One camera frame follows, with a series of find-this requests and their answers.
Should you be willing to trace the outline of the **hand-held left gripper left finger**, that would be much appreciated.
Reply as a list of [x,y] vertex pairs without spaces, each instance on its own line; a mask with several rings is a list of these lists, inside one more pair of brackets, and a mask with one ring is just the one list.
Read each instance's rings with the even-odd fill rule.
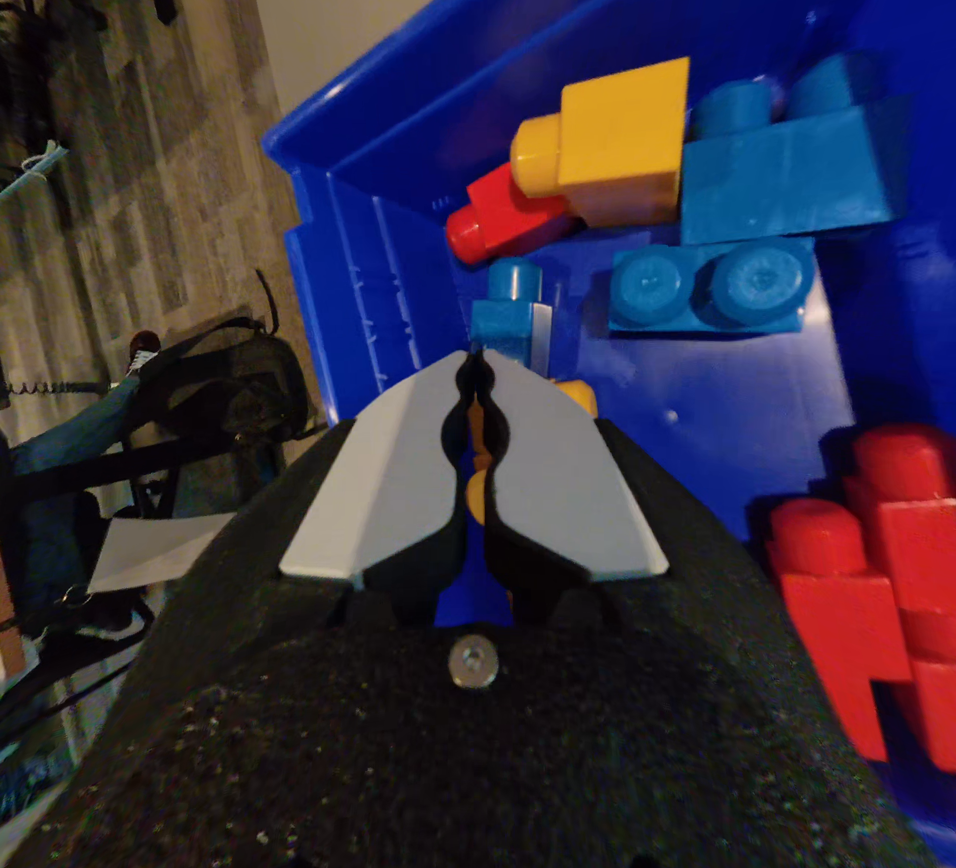
[[459,464],[468,442],[457,350],[394,385],[352,423],[280,573],[368,590],[445,590],[464,566]]

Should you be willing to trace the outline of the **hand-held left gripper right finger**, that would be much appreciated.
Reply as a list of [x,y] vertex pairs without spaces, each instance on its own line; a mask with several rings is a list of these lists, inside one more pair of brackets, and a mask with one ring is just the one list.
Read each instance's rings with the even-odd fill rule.
[[663,548],[591,413],[495,350],[484,363],[488,450],[491,418],[504,425],[486,473],[486,535],[548,551],[599,582],[664,575]]

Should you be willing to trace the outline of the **blue plastic bin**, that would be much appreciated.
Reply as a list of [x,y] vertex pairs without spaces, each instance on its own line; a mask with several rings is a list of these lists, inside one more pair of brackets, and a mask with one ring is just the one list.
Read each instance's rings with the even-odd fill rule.
[[462,346],[484,284],[440,241],[522,118],[590,74],[688,55],[690,95],[790,86],[861,47],[909,95],[908,217],[822,246],[821,323],[800,334],[609,337],[609,232],[546,250],[555,372],[747,551],[776,497],[848,463],[853,423],[954,432],[954,0],[434,0],[267,132],[292,178],[287,236],[332,422]]

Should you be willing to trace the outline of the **blue single-stud block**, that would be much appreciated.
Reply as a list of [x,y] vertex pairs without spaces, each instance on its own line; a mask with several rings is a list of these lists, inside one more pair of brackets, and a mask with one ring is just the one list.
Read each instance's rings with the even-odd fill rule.
[[554,309],[543,301],[542,269],[524,257],[488,268],[484,299],[472,302],[471,338],[549,377]]

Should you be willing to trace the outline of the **black backpack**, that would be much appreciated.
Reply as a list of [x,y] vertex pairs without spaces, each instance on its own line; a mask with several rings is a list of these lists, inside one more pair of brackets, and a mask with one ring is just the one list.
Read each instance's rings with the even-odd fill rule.
[[169,467],[135,471],[134,516],[173,516],[186,456],[231,456],[241,504],[279,474],[282,444],[298,440],[314,408],[298,358],[280,336],[275,298],[264,273],[255,274],[269,322],[233,317],[162,351],[139,378],[127,413],[123,449],[149,424],[171,436]]

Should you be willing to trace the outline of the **white paper sheet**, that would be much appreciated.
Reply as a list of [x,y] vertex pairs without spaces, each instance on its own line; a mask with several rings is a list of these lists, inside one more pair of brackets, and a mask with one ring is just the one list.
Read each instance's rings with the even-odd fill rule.
[[131,590],[183,577],[234,516],[114,517],[87,593]]

